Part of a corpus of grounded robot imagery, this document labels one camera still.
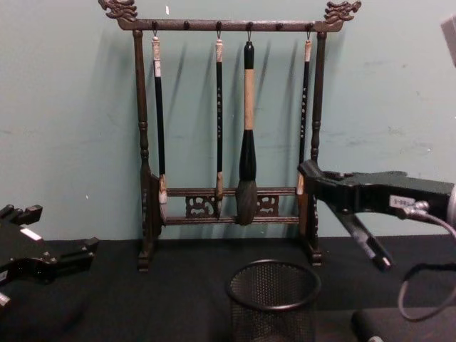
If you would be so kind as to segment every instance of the black brush handle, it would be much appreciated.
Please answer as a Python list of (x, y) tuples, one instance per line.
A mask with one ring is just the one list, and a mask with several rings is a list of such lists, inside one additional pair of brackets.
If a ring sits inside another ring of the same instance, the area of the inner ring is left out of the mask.
[(307, 40), (304, 47), (304, 81), (301, 99), (301, 130), (299, 132), (299, 164), (304, 162), (304, 150), (306, 146), (307, 93), (309, 89), (311, 45), (311, 41)]
[(223, 94), (222, 94), (222, 40), (216, 43), (217, 71), (217, 172), (222, 171), (222, 141), (223, 141)]
[(247, 41), (244, 47), (244, 134), (242, 137), (239, 179), (255, 180), (257, 160), (254, 144), (254, 46)]
[(152, 40), (155, 79), (155, 103), (157, 106), (157, 137), (158, 137), (158, 168), (160, 175), (165, 174), (165, 134), (163, 131), (163, 99), (162, 74), (160, 65), (160, 41), (158, 37)]

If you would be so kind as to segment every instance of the teal wall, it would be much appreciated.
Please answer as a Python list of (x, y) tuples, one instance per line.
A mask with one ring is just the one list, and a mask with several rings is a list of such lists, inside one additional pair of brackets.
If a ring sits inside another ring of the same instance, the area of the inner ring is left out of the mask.
[[(143, 18), (252, 20), (320, 19), (326, 6), (310, 0), (136, 4)], [(440, 31), (440, 21), (453, 11), (450, 0), (365, 0), (355, 20), (329, 35), (322, 168), (404, 170), (456, 181), (456, 70)], [(159, 37), (168, 185), (214, 186), (215, 33), (159, 32)], [(223, 161), (229, 186), (237, 184), (246, 37), (222, 34)], [(151, 165), (157, 172), (151, 38), (145, 34), (143, 43)], [(304, 39), (299, 33), (252, 34), (258, 186), (295, 185)], [(42, 204), (43, 219), (34, 229), (46, 239), (140, 236), (133, 39), (96, 0), (0, 1), (0, 113), (1, 205)], [(183, 204), (170, 200), (170, 214), (182, 214)], [(282, 203), (284, 212), (292, 207), (292, 201)], [(325, 204), (319, 208), (320, 235), (345, 236)], [(234, 203), (226, 203), (227, 212), (233, 209)], [(439, 232), (392, 217), (362, 218), (376, 234)], [(285, 234), (282, 226), (167, 227), (162, 237)]]

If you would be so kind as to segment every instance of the carved dragon finial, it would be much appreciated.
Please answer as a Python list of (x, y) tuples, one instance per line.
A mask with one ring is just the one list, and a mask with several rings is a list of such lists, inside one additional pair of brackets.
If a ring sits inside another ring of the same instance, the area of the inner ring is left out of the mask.
[(335, 4), (333, 2), (327, 3), (328, 8), (325, 9), (325, 23), (328, 25), (334, 24), (337, 21), (350, 21), (354, 18), (351, 15), (351, 12), (356, 13), (361, 7), (361, 1), (356, 1), (353, 4), (350, 4), (347, 1), (342, 2), (341, 4)]
[(110, 9), (106, 16), (111, 19), (125, 19), (127, 21), (135, 21), (136, 6), (135, 0), (98, 0), (103, 10)]

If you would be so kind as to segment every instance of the wooden brush stand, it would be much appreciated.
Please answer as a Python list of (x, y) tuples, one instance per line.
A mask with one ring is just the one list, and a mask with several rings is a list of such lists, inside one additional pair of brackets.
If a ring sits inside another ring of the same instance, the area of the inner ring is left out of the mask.
[[(339, 32), (345, 21), (353, 19), (361, 7), (361, 2), (353, 4), (328, 2), (326, 15), (322, 21), (237, 21), (237, 20), (178, 20), (178, 19), (137, 19), (134, 0), (98, 0), (106, 15), (116, 19), (119, 27), (132, 31), (135, 47), (136, 91), (138, 100), (138, 125), (140, 131), (141, 154), (141, 200), (142, 200), (142, 247), (138, 256), (138, 269), (147, 271), (155, 250), (157, 238), (162, 231), (160, 205), (158, 202), (159, 180), (149, 166), (149, 142), (147, 139), (147, 106), (143, 60), (143, 31), (269, 31), (269, 32), (316, 32), (317, 53), (315, 83), (313, 88), (311, 159), (317, 161), (321, 109), (323, 102), (323, 73), (326, 36), (328, 32)], [(226, 188), (224, 196), (234, 196), (234, 188)], [(185, 198), (185, 216), (168, 217), (166, 225), (172, 224), (222, 224), (237, 223), (236, 217), (218, 217), (216, 214), (215, 188), (168, 188), (168, 197)], [(279, 200), (281, 196), (296, 196), (299, 205), (298, 216), (281, 216)], [(253, 224), (297, 224), (299, 239), (309, 261), (321, 264), (318, 247), (318, 214), (316, 200), (307, 195), (297, 195), (296, 187), (259, 187), (257, 212)]]

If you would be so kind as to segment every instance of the cable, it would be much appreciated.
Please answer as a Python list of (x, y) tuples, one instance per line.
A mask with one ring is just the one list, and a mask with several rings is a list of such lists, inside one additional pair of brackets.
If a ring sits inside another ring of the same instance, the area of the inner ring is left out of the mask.
[[(428, 214), (426, 212), (426, 210), (422, 210), (422, 209), (411, 210), (410, 212), (408, 212), (407, 218), (424, 219), (424, 220), (436, 223), (436, 224), (440, 225), (441, 227), (445, 228), (456, 242), (456, 230), (453, 227), (451, 227), (447, 222), (443, 221), (442, 219), (439, 219), (438, 217)], [(412, 276), (414, 276), (415, 274), (417, 274), (418, 272), (420, 272), (424, 269), (428, 269), (428, 270), (432, 270), (432, 271), (456, 271), (456, 264), (455, 263), (443, 264), (443, 265), (418, 264), (418, 265), (414, 266), (409, 272), (407, 272), (407, 274), (404, 277), (404, 282), (402, 283), (402, 286), (400, 287), (400, 290), (399, 290), (398, 308), (399, 308), (399, 312), (402, 315), (402, 317), (410, 322), (424, 321), (426, 319), (434, 317), (437, 314), (439, 314), (441, 311), (446, 309), (456, 299), (456, 286), (455, 286), (453, 291), (451, 292), (451, 294), (437, 308), (427, 312), (426, 314), (424, 314), (422, 316), (411, 316), (408, 313), (406, 313), (405, 309), (404, 309), (404, 298), (405, 298), (405, 294), (408, 290), (409, 280), (412, 278)]]

